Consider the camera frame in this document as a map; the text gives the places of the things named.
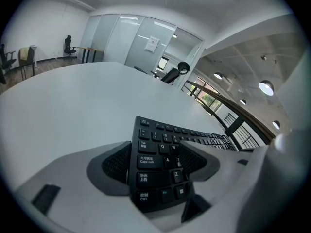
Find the white desk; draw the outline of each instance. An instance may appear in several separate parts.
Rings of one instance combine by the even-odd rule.
[[[114,62],[62,67],[0,95],[0,161],[10,187],[63,155],[131,141],[136,116],[224,134],[192,97],[150,75]]]

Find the wooden floor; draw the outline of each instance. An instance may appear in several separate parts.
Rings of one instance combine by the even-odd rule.
[[[35,75],[40,74],[42,72],[50,71],[60,67],[66,67],[74,64],[80,64],[81,60],[78,59],[57,59],[57,60],[49,60],[37,63],[37,67],[35,67]],[[26,78],[30,78],[33,75],[32,66],[26,66]],[[4,75],[6,84],[0,84],[0,93],[3,93],[7,89],[10,89],[14,85],[23,81],[20,68],[14,68],[9,70]]]

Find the wooden handrail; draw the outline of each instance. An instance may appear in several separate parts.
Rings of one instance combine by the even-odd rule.
[[[269,144],[276,136],[259,120],[257,120],[252,114],[250,114],[247,110],[242,108],[241,106],[237,105],[233,101],[213,92],[197,83],[191,82],[189,80],[186,81],[187,83],[197,87],[198,89],[206,92],[207,94],[213,96],[223,105],[228,107],[232,110],[235,114],[241,117],[257,134],[258,136],[264,141],[264,143]]]

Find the shift key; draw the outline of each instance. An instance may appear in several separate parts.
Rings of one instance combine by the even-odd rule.
[[[161,169],[161,157],[160,156],[137,156],[137,168],[138,169]]]
[[[137,173],[137,187],[162,187],[171,185],[169,172]]]

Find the black keyboard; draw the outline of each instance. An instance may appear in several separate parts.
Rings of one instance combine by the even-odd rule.
[[[236,151],[227,136],[136,117],[128,176],[131,199],[142,212],[186,201],[189,181],[179,162],[179,141]]]

